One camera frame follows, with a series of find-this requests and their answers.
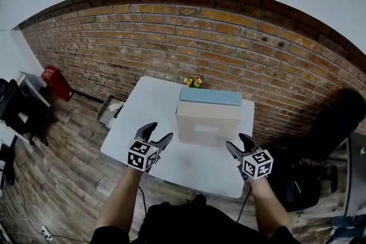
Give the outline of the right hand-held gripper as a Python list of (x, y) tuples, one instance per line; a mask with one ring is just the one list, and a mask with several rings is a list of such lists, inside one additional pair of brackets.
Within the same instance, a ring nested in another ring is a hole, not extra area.
[[(255, 151), (256, 143), (251, 136), (244, 133), (239, 133), (238, 136), (243, 143), (244, 151)], [(259, 149), (244, 157), (245, 153), (232, 142), (226, 141), (226, 148), (235, 160), (241, 160), (238, 168), (243, 180), (259, 179), (272, 172), (273, 158), (268, 150)]]

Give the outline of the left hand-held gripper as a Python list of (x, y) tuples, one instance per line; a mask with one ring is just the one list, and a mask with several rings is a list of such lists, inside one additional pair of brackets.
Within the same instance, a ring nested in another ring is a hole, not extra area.
[(159, 141), (149, 141), (157, 122), (148, 123), (139, 128), (136, 137), (131, 140), (128, 148), (127, 164), (132, 168), (148, 173), (159, 160), (161, 151), (170, 144), (173, 133), (168, 133)]

